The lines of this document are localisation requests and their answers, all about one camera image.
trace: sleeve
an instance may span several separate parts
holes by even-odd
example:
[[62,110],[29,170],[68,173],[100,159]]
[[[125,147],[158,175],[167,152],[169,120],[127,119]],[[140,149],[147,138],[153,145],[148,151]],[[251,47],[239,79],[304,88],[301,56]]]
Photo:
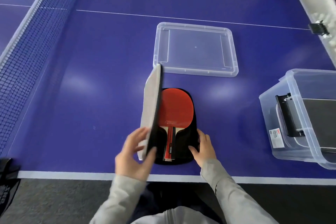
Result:
[[203,164],[201,176],[215,192],[227,224],[278,223],[235,183],[217,159],[208,159]]
[[131,217],[146,182],[116,175],[108,199],[99,207],[90,224],[124,224]]

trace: person's left hand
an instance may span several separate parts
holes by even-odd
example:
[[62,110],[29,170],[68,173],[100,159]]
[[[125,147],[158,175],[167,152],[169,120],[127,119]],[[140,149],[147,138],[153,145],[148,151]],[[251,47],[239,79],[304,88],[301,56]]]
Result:
[[138,128],[126,138],[123,149],[115,157],[115,173],[117,175],[147,181],[155,161],[156,147],[149,151],[145,161],[141,164],[134,160],[133,154],[144,148],[138,144],[146,138],[148,132],[149,128]]

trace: plastic storage box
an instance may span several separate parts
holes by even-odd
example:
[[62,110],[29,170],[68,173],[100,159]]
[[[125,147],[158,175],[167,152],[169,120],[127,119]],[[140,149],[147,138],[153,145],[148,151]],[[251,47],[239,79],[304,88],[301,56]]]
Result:
[[165,72],[234,77],[238,64],[227,28],[161,22],[157,26],[153,66]]
[[320,145],[336,141],[336,71],[289,70],[259,100],[276,158],[336,169],[336,148]]

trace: transparent plastic box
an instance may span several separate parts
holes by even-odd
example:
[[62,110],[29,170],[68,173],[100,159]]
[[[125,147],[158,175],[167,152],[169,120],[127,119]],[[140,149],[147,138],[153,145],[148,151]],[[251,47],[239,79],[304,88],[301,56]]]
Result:
[[153,66],[168,73],[234,77],[238,64],[227,28],[161,22],[157,26]]
[[[276,95],[290,94],[286,99],[291,113],[291,122],[295,125],[295,133],[301,136],[288,136],[288,126],[284,122],[284,114],[280,111]],[[292,69],[279,79],[279,82],[259,96],[262,113],[272,147],[272,153],[276,158],[301,160],[305,162],[317,162],[327,169],[336,169],[336,153],[321,151],[317,127],[311,123],[314,108],[306,109],[307,100],[336,100],[336,71]],[[282,142],[277,144],[272,141],[275,137],[272,132],[280,130]]]

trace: label sticker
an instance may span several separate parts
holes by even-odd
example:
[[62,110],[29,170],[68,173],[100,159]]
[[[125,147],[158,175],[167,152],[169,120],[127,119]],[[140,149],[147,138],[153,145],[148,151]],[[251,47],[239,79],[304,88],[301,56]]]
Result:
[[285,147],[279,128],[269,130],[269,135],[271,137],[273,148],[284,148]]

